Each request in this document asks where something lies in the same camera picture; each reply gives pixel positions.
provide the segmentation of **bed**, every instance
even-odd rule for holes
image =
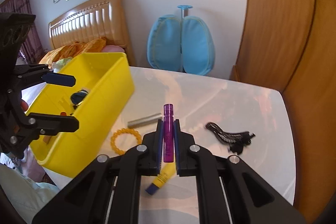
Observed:
[[[106,45],[123,48],[129,65],[136,66],[122,0],[88,0],[49,23],[50,43],[55,49],[100,37],[106,37]]]

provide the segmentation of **yellow plastic bin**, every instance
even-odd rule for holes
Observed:
[[[79,120],[74,133],[59,132],[49,143],[40,136],[31,142],[37,162],[52,171],[74,178],[96,157],[113,123],[134,91],[126,55],[122,52],[84,53],[69,62],[60,73],[73,75],[73,87],[47,84],[28,113],[60,115],[66,112]],[[89,90],[76,109],[70,96]]]

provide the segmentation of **purple curtain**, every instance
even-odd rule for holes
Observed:
[[[0,5],[0,12],[32,14],[32,9],[29,0],[10,0],[4,5]],[[22,44],[20,54],[27,64],[36,64],[44,56],[35,24],[32,25],[26,41]]]

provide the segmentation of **table surface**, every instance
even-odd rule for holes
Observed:
[[[278,91],[244,83],[179,72],[131,67],[135,92],[104,141],[99,154],[116,156],[110,137],[128,121],[162,112],[174,105],[174,118],[195,143],[214,155],[228,157],[228,147],[204,128],[215,122],[224,131],[256,134],[240,157],[291,204],[295,191],[295,154],[292,131],[283,99]],[[137,129],[143,136],[156,124]],[[134,136],[118,137],[116,144],[127,150],[136,145]],[[46,170],[63,188],[71,179]],[[142,177],[139,223],[199,223],[196,180],[174,176],[153,196],[145,189],[154,177]]]

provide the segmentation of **orange blanket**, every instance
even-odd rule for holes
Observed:
[[[66,45],[48,52],[42,58],[40,64],[48,64],[51,67],[53,62],[68,57],[75,57],[83,52],[101,52],[105,45],[105,38],[94,39],[88,43],[74,42],[72,45]]]

